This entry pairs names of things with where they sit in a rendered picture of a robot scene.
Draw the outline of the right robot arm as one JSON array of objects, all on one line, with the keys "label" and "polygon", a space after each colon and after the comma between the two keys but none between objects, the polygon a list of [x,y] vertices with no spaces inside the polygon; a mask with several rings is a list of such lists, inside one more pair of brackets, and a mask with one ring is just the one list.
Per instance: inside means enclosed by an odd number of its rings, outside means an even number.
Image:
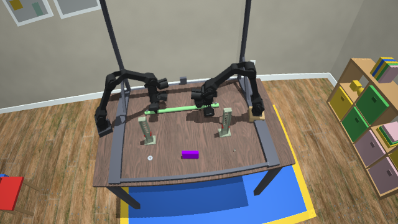
[{"label": "right robot arm", "polygon": [[[119,76],[119,77],[118,77]],[[116,79],[118,77],[118,79]],[[148,88],[150,94],[156,93],[158,89],[168,88],[169,84],[166,78],[158,80],[153,73],[139,73],[130,70],[122,69],[120,71],[113,72],[106,76],[105,89],[101,99],[99,107],[95,111],[95,123],[102,131],[108,128],[108,122],[106,121],[107,111],[105,110],[111,92],[115,89],[116,85],[120,84],[124,79],[138,80],[145,83],[144,87]],[[167,93],[163,91],[157,95],[157,101],[167,101]]]}]

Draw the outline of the purple block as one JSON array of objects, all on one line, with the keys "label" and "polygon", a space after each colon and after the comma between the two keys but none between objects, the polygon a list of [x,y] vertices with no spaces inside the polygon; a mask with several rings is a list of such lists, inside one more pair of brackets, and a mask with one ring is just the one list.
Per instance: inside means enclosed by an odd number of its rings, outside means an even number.
[{"label": "purple block", "polygon": [[182,151],[183,159],[199,159],[198,151]]}]

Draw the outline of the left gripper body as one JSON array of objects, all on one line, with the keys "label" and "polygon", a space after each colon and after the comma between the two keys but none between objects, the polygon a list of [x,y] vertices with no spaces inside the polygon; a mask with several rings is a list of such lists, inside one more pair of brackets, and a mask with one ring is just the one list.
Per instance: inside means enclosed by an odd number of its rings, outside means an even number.
[{"label": "left gripper body", "polygon": [[[203,97],[203,99],[204,99],[204,97]],[[204,99],[204,102],[205,102],[205,104],[208,106],[208,107],[206,107],[206,109],[204,110],[204,116],[214,116],[214,115],[215,115],[215,112],[214,112],[213,107],[211,106],[211,105],[213,104],[213,100],[212,100],[212,101],[205,101],[205,99]],[[205,105],[205,106],[206,106],[206,105]]]}]

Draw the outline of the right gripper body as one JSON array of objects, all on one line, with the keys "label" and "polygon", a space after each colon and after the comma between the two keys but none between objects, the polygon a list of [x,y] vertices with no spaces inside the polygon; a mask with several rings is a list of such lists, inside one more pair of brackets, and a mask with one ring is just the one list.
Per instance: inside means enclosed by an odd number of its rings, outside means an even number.
[{"label": "right gripper body", "polygon": [[153,94],[149,93],[150,102],[153,103],[153,104],[149,105],[149,111],[159,110],[159,104],[157,102],[157,95],[158,95],[158,91],[156,93],[153,93]]}]

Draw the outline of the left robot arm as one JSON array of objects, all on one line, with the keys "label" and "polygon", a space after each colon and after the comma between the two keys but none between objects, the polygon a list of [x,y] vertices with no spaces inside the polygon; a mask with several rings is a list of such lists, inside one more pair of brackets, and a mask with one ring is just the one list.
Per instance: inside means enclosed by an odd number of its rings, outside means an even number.
[{"label": "left robot arm", "polygon": [[[241,67],[244,67],[245,70],[240,69]],[[265,108],[260,94],[258,95],[258,89],[256,83],[256,68],[253,62],[232,63],[226,70],[221,72],[218,76],[207,80],[201,86],[201,89],[192,88],[191,99],[195,101],[195,106],[197,108],[201,108],[203,105],[206,105],[204,99],[205,101],[212,101],[213,97],[217,97],[216,90],[218,89],[218,87],[227,79],[232,77],[234,74],[239,74],[244,77],[248,77],[251,84],[252,93],[254,95],[254,97],[253,95],[250,95],[252,102],[252,115],[262,116],[262,112],[265,110]]]}]

